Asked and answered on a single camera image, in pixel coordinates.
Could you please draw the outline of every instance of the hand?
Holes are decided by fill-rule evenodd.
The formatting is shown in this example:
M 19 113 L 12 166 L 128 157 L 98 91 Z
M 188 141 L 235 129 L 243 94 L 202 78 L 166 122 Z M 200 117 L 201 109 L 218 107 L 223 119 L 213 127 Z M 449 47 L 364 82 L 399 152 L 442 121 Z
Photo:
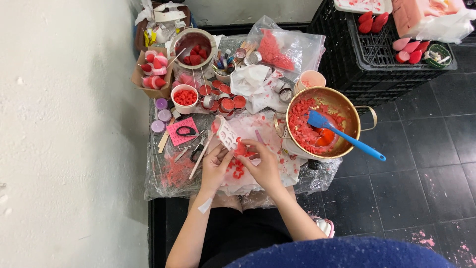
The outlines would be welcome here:
M 234 153 L 235 151 L 228 151 L 223 144 L 220 144 L 203 158 L 200 190 L 213 193 L 218 190 L 225 180 L 225 173 Z
M 272 191 L 280 186 L 283 187 L 279 176 L 278 159 L 276 155 L 258 141 L 244 139 L 242 143 L 253 146 L 248 148 L 248 152 L 257 153 L 249 157 L 251 160 L 261 158 L 261 163 L 253 165 L 246 157 L 242 155 L 237 156 L 237 159 L 248 169 L 256 182 L 266 191 Z

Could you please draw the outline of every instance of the spatula handle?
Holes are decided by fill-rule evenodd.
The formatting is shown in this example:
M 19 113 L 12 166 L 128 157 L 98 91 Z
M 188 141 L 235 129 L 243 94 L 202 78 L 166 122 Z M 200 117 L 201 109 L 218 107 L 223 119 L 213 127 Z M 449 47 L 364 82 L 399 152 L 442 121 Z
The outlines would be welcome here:
M 352 138 L 351 136 L 343 133 L 340 130 L 337 130 L 336 128 L 334 128 L 332 126 L 329 129 L 332 130 L 334 133 L 338 134 L 339 136 L 343 137 L 344 139 L 346 139 L 348 142 L 352 143 L 355 147 L 364 151 L 364 153 L 366 153 L 370 156 L 373 156 L 374 158 L 376 158 L 380 161 L 385 161 L 386 160 L 386 158 L 383 154 L 377 152 L 374 148 L 368 146 L 367 144 Z

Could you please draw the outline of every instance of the gold pot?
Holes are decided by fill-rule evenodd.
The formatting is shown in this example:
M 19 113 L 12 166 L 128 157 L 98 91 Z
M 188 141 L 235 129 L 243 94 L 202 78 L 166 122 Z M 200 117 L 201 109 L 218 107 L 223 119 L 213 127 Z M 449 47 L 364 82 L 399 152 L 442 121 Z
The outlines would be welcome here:
M 338 115 L 342 116 L 345 118 L 345 120 L 342 122 L 342 127 L 344 128 L 343 132 L 356 140 L 359 139 L 360 137 L 360 132 L 365 131 L 365 130 L 370 130 L 373 129 L 377 125 L 377 115 L 375 114 L 374 109 L 372 109 L 369 106 L 354 106 L 350 100 L 344 96 L 342 93 L 338 92 L 337 90 L 328 88 L 328 87 L 309 87 L 306 88 L 300 92 L 298 92 L 291 100 L 291 102 L 288 105 L 288 109 L 286 112 L 282 113 L 276 113 L 274 115 L 274 126 L 276 129 L 276 133 L 280 138 L 283 139 L 292 139 L 293 142 L 304 152 L 309 154 L 310 156 L 317 157 L 317 158 L 322 158 L 322 159 L 333 159 L 333 158 L 338 158 L 342 157 L 346 154 L 348 154 L 354 146 L 346 141 L 344 138 L 339 137 L 337 140 L 336 144 L 334 145 L 334 148 L 330 152 L 324 152 L 319 155 L 315 155 L 306 149 L 304 149 L 299 143 L 297 143 L 296 139 L 293 137 L 293 135 L 289 132 L 289 136 L 285 136 L 284 134 L 281 133 L 281 130 L 278 125 L 278 119 L 277 115 L 280 114 L 286 114 L 286 130 L 289 129 L 289 116 L 290 116 L 290 111 L 294 107 L 295 104 L 300 102 L 302 99 L 309 99 L 313 98 L 317 100 L 317 103 L 319 106 L 320 104 L 328 105 L 329 107 L 329 112 L 330 113 L 337 113 Z M 374 119 L 374 126 L 368 129 L 360 130 L 360 119 L 357 113 L 356 108 L 368 108 L 373 116 Z

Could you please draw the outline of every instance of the cup of pens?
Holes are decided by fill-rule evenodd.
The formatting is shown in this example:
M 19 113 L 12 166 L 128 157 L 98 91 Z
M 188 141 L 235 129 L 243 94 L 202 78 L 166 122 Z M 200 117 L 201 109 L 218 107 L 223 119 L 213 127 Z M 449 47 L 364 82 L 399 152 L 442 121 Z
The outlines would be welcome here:
M 223 83 L 230 82 L 231 73 L 236 69 L 237 65 L 233 60 L 233 56 L 230 56 L 230 50 L 225 52 L 225 55 L 221 55 L 221 50 L 218 50 L 218 54 L 212 59 L 212 68 L 215 72 L 217 80 Z

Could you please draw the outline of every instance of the black pants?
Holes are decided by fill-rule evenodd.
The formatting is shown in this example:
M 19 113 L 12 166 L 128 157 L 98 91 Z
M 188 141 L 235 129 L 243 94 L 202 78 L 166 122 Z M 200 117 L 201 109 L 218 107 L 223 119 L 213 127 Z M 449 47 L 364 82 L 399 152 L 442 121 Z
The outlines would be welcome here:
M 210 211 L 199 267 L 216 268 L 260 248 L 292 242 L 277 208 Z

